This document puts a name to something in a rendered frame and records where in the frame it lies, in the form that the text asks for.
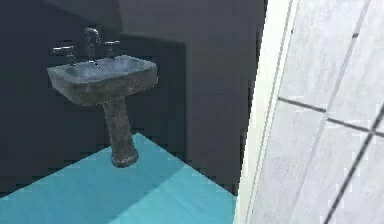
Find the grey metal sink faucet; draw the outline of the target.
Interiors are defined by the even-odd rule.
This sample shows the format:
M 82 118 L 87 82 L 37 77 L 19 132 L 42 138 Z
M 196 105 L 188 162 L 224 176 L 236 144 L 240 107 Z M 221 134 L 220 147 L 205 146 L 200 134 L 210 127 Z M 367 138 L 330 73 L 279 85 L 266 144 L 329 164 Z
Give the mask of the grey metal sink faucet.
M 88 55 L 88 62 L 96 62 L 96 52 L 99 46 L 103 45 L 106 48 L 106 55 L 108 58 L 114 58 L 114 48 L 120 45 L 119 40 L 114 41 L 105 41 L 103 42 L 100 37 L 100 32 L 98 29 L 93 27 L 86 27 L 84 29 L 85 39 L 86 39 L 86 51 Z M 71 66 L 76 64 L 76 57 L 73 53 L 74 46 L 61 46 L 54 47 L 52 52 L 54 54 L 64 54 L 67 58 L 68 63 Z

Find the white panelled room door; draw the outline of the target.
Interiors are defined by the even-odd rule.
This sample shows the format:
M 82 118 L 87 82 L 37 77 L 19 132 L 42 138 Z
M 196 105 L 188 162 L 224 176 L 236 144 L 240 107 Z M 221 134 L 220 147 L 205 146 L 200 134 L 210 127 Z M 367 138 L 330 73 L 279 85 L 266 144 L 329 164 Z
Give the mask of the white panelled room door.
M 384 224 L 384 0 L 268 0 L 233 224 Z

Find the grey stone pedestal sink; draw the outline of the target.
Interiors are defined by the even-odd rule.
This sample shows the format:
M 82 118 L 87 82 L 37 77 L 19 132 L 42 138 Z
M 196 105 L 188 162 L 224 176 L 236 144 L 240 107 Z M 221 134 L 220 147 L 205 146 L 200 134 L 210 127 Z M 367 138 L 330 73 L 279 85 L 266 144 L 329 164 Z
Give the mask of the grey stone pedestal sink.
M 59 65 L 47 69 L 55 90 L 69 101 L 101 105 L 112 147 L 115 167 L 133 165 L 139 158 L 126 108 L 126 97 L 153 88 L 158 83 L 154 62 L 128 55 Z

